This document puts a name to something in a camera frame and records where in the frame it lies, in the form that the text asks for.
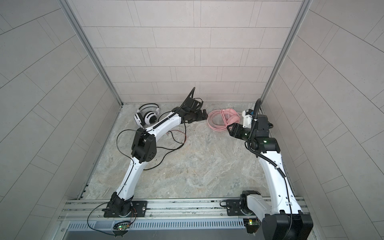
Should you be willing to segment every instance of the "white headphones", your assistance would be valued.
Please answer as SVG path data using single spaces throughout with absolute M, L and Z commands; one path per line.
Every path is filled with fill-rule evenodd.
M 146 108 L 156 108 L 156 113 L 153 111 L 148 111 L 143 115 L 141 115 L 141 112 Z M 154 124 L 157 121 L 157 118 L 160 115 L 160 108 L 159 105 L 156 103 L 147 103 L 139 107 L 139 109 L 136 111 L 136 114 L 134 116 L 136 124 L 139 127 L 144 127 L 145 125 L 151 125 Z

